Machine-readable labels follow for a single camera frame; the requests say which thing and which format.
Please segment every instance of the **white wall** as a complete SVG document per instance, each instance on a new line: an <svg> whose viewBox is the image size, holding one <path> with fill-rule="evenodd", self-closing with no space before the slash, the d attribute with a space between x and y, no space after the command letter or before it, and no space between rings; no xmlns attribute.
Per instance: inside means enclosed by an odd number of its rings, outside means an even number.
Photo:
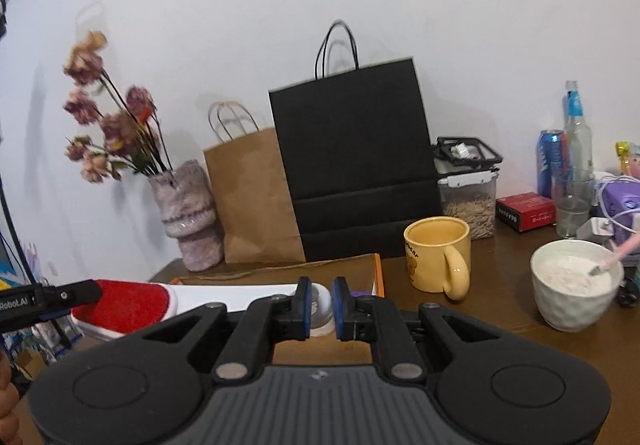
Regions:
<svg viewBox="0 0 640 445"><path fill-rule="evenodd" d="M493 145L501 194L534 187L534 144L561 126L568 78L580 83L597 168L615 165L616 140L640 141L640 0L11 0L9 13L0 168L18 231L67 280L146 279L178 255L144 178L91 186L63 156L77 127L62 110L61 66L87 27L107 34L123 88L153 92L175 161L214 142L214 100L242 100L271 123L268 89L312 76L338 17L363 63L414 56L431 135Z"/></svg>

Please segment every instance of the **white powder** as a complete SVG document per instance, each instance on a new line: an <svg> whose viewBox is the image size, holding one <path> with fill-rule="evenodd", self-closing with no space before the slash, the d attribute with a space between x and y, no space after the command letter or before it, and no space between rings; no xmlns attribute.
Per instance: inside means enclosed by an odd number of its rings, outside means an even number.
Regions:
<svg viewBox="0 0 640 445"><path fill-rule="evenodd" d="M601 273L591 277L589 271L597 263L585 257L567 255L540 263L536 275L548 287L561 293L596 297L611 290L611 276Z"/></svg>

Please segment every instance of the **container lid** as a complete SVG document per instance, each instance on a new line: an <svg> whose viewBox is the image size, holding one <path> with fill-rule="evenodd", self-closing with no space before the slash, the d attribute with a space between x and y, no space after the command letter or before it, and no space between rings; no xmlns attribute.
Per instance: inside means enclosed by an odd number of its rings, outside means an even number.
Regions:
<svg viewBox="0 0 640 445"><path fill-rule="evenodd" d="M452 162L450 162L446 158L440 157L440 153L438 152L438 148L436 146L433 146L433 164L436 168L436 173L438 174L438 178L442 178L445 176L453 176L454 174L480 173L488 170L498 171L498 168L495 165L488 166L488 167L454 165Z"/></svg>
<svg viewBox="0 0 640 445"><path fill-rule="evenodd" d="M498 169L484 170L479 172L468 172L464 174L453 174L438 180L438 185L446 185L452 189L459 189L467 185L481 185L489 183L498 176Z"/></svg>
<svg viewBox="0 0 640 445"><path fill-rule="evenodd" d="M448 160L456 167L469 166L481 170L502 163L502 156L478 138L439 136L434 155Z"/></svg>

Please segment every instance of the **white charger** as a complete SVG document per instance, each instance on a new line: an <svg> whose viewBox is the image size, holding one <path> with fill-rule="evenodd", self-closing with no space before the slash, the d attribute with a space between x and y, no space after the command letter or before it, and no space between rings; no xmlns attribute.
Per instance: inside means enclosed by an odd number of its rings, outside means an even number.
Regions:
<svg viewBox="0 0 640 445"><path fill-rule="evenodd" d="M591 218L577 230L575 235L583 241L603 245L613 237L613 224L607 218Z"/></svg>

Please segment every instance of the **human hand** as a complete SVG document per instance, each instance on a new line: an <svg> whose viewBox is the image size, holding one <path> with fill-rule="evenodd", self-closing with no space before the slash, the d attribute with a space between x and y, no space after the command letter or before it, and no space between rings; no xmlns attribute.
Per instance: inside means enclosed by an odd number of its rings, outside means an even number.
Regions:
<svg viewBox="0 0 640 445"><path fill-rule="evenodd" d="M18 390L11 383L9 359L0 351L0 440L4 445L22 445L18 435L20 421L12 412L19 401Z"/></svg>

